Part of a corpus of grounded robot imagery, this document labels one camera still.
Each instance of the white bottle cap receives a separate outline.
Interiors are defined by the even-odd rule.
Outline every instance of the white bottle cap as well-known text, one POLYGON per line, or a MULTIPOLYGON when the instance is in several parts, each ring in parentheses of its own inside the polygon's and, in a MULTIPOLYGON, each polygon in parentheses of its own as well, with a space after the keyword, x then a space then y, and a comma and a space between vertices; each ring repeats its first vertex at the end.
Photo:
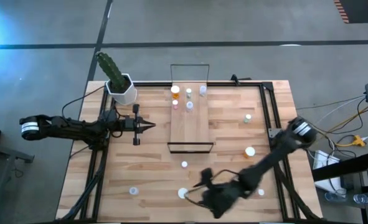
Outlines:
POLYGON ((139 190, 136 187, 130 187, 129 192, 130 192, 130 195, 138 195, 139 194, 139 190))
POLYGON ((254 156, 256 154, 256 150, 253 147, 247 147, 245 152, 248 156, 254 156))
POLYGON ((171 93, 179 93, 179 87, 178 86, 172 86, 171 87, 171 93))
POLYGON ((188 192, 187 189, 181 188, 178 190, 178 197, 181 199, 185 199, 185 194, 188 192))
POLYGON ((263 189, 259 189, 258 190, 258 194, 261 195, 261 196, 264 195, 264 190, 263 189))
POLYGON ((194 104, 191 101, 189 101, 188 103, 186 103, 186 108, 192 109, 193 107, 194 107, 194 104))

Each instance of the plant pot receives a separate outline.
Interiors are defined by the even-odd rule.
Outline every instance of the plant pot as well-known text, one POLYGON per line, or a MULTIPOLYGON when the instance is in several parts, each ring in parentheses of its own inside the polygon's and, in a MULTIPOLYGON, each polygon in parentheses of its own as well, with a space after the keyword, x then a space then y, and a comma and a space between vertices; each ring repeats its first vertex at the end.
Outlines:
POLYGON ((133 81, 131 81, 129 74, 122 74, 130 81, 130 87, 124 93, 112 93, 110 91, 110 80, 106 83, 106 88, 108 89, 109 94, 116 100, 117 103, 121 105, 130 105, 133 104, 136 100, 136 88, 134 87, 133 81))

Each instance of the wooden board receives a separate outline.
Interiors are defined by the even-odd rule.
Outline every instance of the wooden board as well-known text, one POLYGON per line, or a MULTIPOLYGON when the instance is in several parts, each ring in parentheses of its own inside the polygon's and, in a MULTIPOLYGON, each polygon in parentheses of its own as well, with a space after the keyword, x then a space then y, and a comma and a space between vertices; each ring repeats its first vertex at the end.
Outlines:
MULTIPOLYGON (((209 110, 207 94, 200 96, 199 89, 206 83, 173 83, 180 89, 178 109, 171 107, 170 142, 210 142, 209 110), (191 98, 186 97, 186 89, 192 90, 191 98), (194 108, 186 110, 186 103, 193 102, 194 108)), ((170 145, 170 151, 209 151, 210 145, 170 145)))
MULTIPOLYGON (((90 82, 87 92, 103 85, 90 82)), ((296 116, 295 105, 288 81, 275 81, 275 96, 283 127, 296 116)), ((169 141, 171 122, 171 94, 169 88, 138 88, 137 102, 140 113, 146 120, 157 124, 140 136, 141 145, 133 146, 133 133, 124 133, 121 138, 112 139, 103 183, 99 222, 260 222, 281 221, 273 171, 268 171, 259 188, 264 196, 257 193, 249 199, 239 199, 234 207, 221 219, 196 207, 177 196, 181 187, 190 189, 199 181, 199 172, 207 167, 214 172, 221 169, 239 171, 258 162, 270 152, 260 101, 255 87, 211 87, 208 89, 209 135, 215 141, 210 154, 170 154, 166 143, 169 141), (243 116, 252 115, 248 124, 243 116), (252 146, 254 157, 245 159, 243 150, 252 146), (182 161, 188 162, 183 169, 182 161), (138 195, 130 195, 130 187, 139 188, 138 195)), ((95 96, 86 99, 81 117, 96 118, 98 102, 95 96)), ((118 107, 121 114, 132 114, 131 107, 118 107)), ((75 143, 73 150, 82 145, 75 143)), ((68 211, 83 191, 90 160, 89 151, 73 157, 68 165, 67 175, 61 194, 57 217, 68 211)), ((290 167, 298 191, 307 206, 321 217, 311 169, 306 153, 302 150, 289 155, 290 167)), ((223 175, 217 181, 228 181, 232 176, 223 175)), ((200 195, 191 195, 194 200, 200 195)), ((289 198, 285 195, 288 210, 289 198)))

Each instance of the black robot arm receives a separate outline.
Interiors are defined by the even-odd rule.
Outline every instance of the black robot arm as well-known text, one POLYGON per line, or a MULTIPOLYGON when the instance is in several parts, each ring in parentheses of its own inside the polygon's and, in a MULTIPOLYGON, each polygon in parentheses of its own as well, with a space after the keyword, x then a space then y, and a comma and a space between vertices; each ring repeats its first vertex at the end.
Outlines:
MULTIPOLYGON (((314 143, 316 134, 316 130, 303 118, 296 118, 289 122, 286 130, 280 131, 271 140, 272 152, 260 162, 254 166, 242 169, 239 173, 235 173, 237 175, 235 178, 223 184, 213 184, 212 180, 224 171, 232 171, 223 170, 213 176, 210 168, 205 169, 201 172, 201 182, 194 186, 196 189, 189 191, 191 193, 202 186, 206 186, 208 189, 202 193, 202 200, 200 202, 194 202, 188 198, 188 194, 186 195, 186 199, 196 205, 208 208, 213 213, 214 218, 220 218, 239 197, 248 198, 251 196, 257 189, 263 175, 273 166, 278 165, 288 154, 299 148, 309 148, 314 143)), ((281 180, 286 178, 280 169, 279 171, 277 176, 281 180)), ((287 185, 287 182, 284 180, 282 182, 285 184, 289 193, 295 194, 294 198, 301 200, 300 196, 293 189, 293 186, 287 185)), ((302 201, 299 204, 304 205, 300 206, 300 209, 303 208, 303 213, 306 213, 307 217, 317 218, 302 201)))
POLYGON ((102 113, 97 121, 77 121, 62 116, 37 115, 22 118, 22 137, 26 140, 40 140, 47 137, 82 140, 89 145, 90 149, 101 150, 106 147, 105 136, 111 132, 134 132, 133 144, 139 145, 138 134, 155 126, 154 123, 145 121, 139 116, 139 105, 133 105, 134 118, 123 116, 117 117, 115 108, 102 113))

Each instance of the wooden tabletop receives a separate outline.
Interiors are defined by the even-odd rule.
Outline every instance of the wooden tabletop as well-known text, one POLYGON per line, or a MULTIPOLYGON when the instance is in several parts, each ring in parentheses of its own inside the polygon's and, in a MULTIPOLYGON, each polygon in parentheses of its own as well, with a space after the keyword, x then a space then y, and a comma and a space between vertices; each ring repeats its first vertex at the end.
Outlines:
MULTIPOLYGON (((283 128, 297 116, 289 82, 272 81, 283 128)), ((89 82, 86 93, 104 85, 89 82)), ((268 171, 259 189, 247 200, 240 198, 229 212, 216 220, 212 214, 186 200, 180 199, 180 188, 191 189, 200 180, 199 172, 211 167, 216 173, 222 169, 240 171, 257 163, 270 152, 265 120, 258 87, 209 87, 209 135, 215 142, 210 154, 171 154, 167 148, 170 138, 171 93, 166 87, 139 87, 137 103, 140 115, 156 127, 140 135, 141 145, 133 146, 133 133, 123 133, 112 138, 109 145, 105 179, 98 213, 99 222, 278 222, 281 213, 273 171, 268 171), (251 114, 249 123, 243 123, 245 114, 251 114), (256 154, 246 159, 243 151, 252 146, 256 154), (187 161, 183 169, 181 162, 187 161), (130 187, 139 189, 138 195, 130 195, 130 187)), ((85 98, 80 119, 94 121, 98 118, 102 90, 85 98)), ((270 118, 272 109, 267 94, 270 118)), ((132 115, 130 106, 118 106, 121 114, 132 115)), ((83 142, 73 144, 72 153, 85 147, 83 142)), ((64 216, 84 190, 90 161, 90 150, 84 150, 71 158, 57 218, 64 216)), ((290 154, 289 162, 295 189, 312 211, 322 216, 316 195, 307 155, 302 150, 290 154)), ((216 181, 226 182, 232 176, 223 175, 216 181)), ((194 200, 200 194, 190 195, 194 200)), ((285 193, 291 213, 290 200, 285 193)), ((92 200, 88 214, 92 211, 92 200)))

